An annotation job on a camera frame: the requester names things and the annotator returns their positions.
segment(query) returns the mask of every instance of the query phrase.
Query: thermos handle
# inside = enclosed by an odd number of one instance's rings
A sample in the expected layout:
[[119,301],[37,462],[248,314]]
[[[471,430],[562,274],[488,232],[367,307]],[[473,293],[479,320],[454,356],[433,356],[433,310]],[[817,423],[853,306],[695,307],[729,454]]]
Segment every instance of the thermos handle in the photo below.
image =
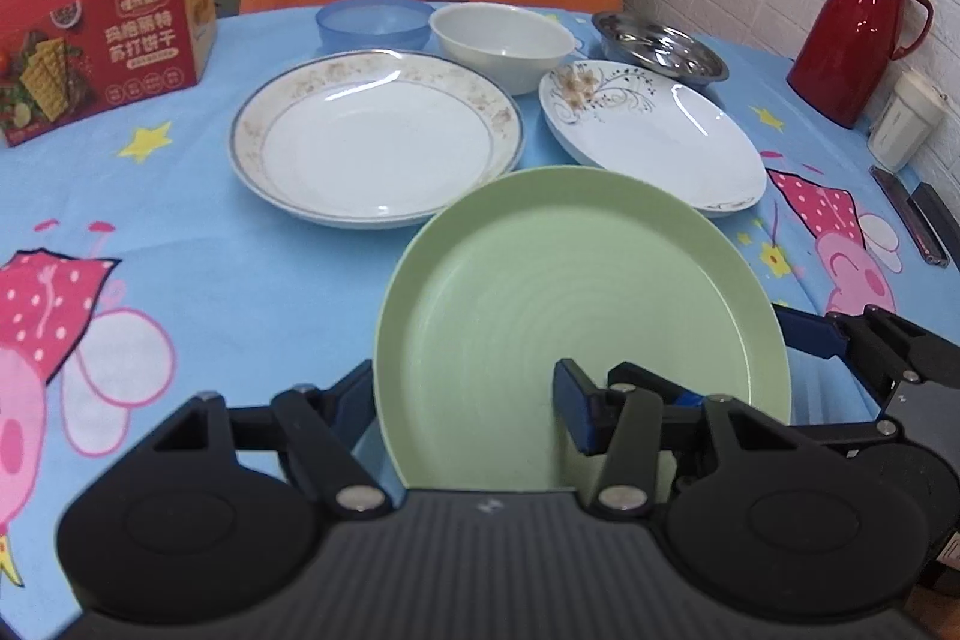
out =
[[899,61],[902,57],[909,55],[917,47],[920,47],[923,44],[923,40],[926,38],[926,35],[930,33],[930,25],[933,23],[933,4],[930,4],[930,0],[914,0],[918,4],[923,4],[926,7],[926,23],[923,24],[923,30],[920,32],[920,36],[917,37],[915,42],[909,47],[897,47],[894,50],[894,54],[890,56],[890,60]]

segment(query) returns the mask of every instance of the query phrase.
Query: white container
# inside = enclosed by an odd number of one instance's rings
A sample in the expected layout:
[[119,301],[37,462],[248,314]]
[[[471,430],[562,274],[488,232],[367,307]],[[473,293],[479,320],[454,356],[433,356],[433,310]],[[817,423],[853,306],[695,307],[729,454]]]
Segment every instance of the white container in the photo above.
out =
[[536,90],[541,77],[577,47],[556,20],[507,4],[450,4],[433,13],[430,28],[443,55],[511,95]]
[[890,172],[906,164],[947,113],[947,97],[918,71],[896,81],[867,147]]

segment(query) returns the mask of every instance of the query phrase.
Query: white plate with floral rim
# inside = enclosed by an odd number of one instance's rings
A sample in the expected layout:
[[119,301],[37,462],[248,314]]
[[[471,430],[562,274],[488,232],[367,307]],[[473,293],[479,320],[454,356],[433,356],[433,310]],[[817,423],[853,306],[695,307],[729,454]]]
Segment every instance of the white plate with floral rim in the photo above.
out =
[[581,164],[630,175],[708,218],[760,201],[757,148],[722,109],[679,82],[611,61],[577,61],[539,86],[547,124]]
[[421,223],[508,172],[520,110],[469,68],[419,52],[311,61],[260,88],[230,129],[230,160],[254,193],[344,228]]

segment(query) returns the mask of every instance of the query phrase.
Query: stainless steel bowl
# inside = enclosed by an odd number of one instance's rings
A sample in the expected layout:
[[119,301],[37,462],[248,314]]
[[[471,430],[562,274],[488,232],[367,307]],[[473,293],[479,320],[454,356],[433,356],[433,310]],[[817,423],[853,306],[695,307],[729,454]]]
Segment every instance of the stainless steel bowl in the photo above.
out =
[[706,44],[632,12],[598,12],[593,25],[611,61],[649,68],[686,85],[707,85],[730,76],[727,64]]

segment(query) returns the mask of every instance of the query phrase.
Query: green plate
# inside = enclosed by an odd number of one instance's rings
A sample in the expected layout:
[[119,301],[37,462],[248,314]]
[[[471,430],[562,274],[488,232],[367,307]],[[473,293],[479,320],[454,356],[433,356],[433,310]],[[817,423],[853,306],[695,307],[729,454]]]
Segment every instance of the green plate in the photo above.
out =
[[613,172],[525,170],[433,218],[390,283],[373,377],[403,483],[574,485],[550,399],[565,357],[599,384],[630,360],[789,420],[776,316],[709,220]]

